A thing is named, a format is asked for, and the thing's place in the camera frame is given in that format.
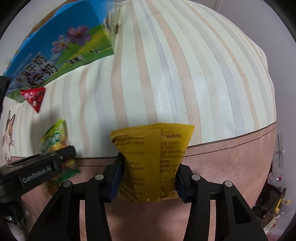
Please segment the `green fruit candy bag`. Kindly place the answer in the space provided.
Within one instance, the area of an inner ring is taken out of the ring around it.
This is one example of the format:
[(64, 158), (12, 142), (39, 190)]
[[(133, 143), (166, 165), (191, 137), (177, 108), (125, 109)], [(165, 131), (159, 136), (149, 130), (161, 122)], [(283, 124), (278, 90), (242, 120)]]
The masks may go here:
[(62, 171), (56, 177), (51, 178), (52, 184), (56, 187), (80, 172), (75, 160), (67, 157), (67, 153), (62, 153), (62, 151), (66, 151), (67, 147), (70, 147), (70, 143), (66, 121), (60, 119), (45, 132), (39, 144), (41, 153), (56, 153), (59, 155)]

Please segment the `yellow snack sachet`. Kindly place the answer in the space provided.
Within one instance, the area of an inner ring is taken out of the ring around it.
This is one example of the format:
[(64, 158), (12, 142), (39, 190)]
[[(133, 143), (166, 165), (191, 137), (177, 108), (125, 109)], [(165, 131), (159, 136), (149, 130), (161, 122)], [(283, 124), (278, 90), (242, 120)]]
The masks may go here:
[(118, 197), (133, 203), (177, 197), (176, 173), (195, 127), (157, 123), (111, 132), (110, 139), (125, 157)]

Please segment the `red triangular snack packet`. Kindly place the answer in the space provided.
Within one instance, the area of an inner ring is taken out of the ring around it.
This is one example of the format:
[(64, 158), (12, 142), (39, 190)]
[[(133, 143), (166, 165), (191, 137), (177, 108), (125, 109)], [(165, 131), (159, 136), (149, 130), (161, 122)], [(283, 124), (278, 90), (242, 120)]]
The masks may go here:
[(30, 106), (35, 110), (35, 112), (39, 113), (45, 92), (46, 89), (44, 87), (39, 87), (29, 90), (21, 90), (20, 94), (30, 104)]

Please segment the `cardboard box with blue print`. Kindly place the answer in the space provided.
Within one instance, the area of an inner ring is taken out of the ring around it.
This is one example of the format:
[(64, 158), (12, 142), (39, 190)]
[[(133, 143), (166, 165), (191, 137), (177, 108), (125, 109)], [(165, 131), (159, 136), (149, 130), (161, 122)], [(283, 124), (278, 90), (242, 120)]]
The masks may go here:
[(113, 55), (118, 32), (118, 1), (66, 1), (32, 31), (13, 56), (4, 76), (7, 97), (23, 102), (21, 90), (43, 87), (61, 75)]

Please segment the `striped cream pink blanket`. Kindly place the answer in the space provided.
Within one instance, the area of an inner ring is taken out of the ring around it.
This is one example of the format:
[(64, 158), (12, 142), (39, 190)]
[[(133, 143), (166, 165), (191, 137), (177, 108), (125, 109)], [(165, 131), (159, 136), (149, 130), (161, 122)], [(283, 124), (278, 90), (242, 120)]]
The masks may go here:
[(250, 206), (267, 179), (276, 139), (267, 58), (230, 20), (192, 1), (123, 1), (113, 55), (45, 85), (41, 110), (7, 97), (1, 163), (39, 151), (64, 119), (80, 181), (116, 154), (112, 131), (155, 123), (195, 127), (183, 163), (231, 181)]

